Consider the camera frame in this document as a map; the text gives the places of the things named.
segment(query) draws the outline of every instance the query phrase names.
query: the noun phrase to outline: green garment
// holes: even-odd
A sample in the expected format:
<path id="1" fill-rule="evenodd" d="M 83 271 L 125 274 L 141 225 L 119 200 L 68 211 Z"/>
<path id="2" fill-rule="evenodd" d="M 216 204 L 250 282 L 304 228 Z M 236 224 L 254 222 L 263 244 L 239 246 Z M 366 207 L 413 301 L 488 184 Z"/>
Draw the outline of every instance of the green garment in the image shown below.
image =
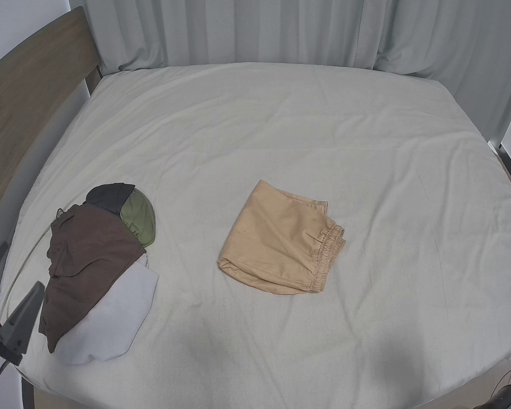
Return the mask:
<path id="1" fill-rule="evenodd" d="M 142 247 L 155 240 L 155 212 L 148 198 L 134 188 L 121 208 L 121 219 Z"/>

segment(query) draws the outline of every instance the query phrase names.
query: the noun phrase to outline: gray curtain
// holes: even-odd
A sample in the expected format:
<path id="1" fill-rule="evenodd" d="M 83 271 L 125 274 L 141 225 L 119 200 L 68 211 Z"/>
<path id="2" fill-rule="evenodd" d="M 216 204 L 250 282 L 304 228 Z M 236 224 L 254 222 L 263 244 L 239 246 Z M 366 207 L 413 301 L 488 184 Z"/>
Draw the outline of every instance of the gray curtain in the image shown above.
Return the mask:
<path id="1" fill-rule="evenodd" d="M 511 120 L 511 0 L 70 0 L 102 72 L 228 62 L 355 66 L 440 81 L 487 140 Z"/>

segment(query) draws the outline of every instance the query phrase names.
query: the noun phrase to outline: bed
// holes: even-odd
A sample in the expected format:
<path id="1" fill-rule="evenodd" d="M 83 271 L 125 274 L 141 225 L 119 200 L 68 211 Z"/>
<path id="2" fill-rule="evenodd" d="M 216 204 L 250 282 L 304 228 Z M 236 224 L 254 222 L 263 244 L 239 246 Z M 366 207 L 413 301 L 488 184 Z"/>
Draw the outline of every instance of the bed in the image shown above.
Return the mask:
<path id="1" fill-rule="evenodd" d="M 329 202 L 347 244 L 322 293 L 277 296 L 217 258 L 257 181 Z M 159 280 L 123 356 L 20 372 L 94 408 L 403 408 L 511 354 L 511 183 L 438 82 L 240 63 L 106 76 L 20 211 L 3 320 L 48 282 L 49 224 L 92 187 L 152 201 Z"/>

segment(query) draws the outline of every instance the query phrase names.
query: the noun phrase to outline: wooden headboard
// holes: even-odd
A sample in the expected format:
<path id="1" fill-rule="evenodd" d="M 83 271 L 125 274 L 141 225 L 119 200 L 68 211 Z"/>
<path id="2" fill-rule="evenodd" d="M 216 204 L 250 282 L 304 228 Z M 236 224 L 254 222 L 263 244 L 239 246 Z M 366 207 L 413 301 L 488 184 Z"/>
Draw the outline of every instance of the wooden headboard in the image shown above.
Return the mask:
<path id="1" fill-rule="evenodd" d="M 0 200 L 30 145 L 84 78 L 92 92 L 99 62 L 82 7 L 0 59 Z"/>

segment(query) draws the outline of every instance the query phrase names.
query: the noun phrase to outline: folded shorts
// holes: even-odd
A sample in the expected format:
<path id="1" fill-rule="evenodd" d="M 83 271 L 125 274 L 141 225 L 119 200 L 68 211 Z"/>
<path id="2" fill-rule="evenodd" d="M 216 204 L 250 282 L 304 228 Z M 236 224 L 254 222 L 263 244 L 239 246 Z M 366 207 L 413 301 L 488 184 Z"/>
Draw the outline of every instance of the folded shorts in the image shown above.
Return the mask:
<path id="1" fill-rule="evenodd" d="M 279 191 L 259 181 L 218 259 L 229 276 L 262 291 L 323 291 L 344 247 L 344 228 L 327 217 L 327 202 Z"/>

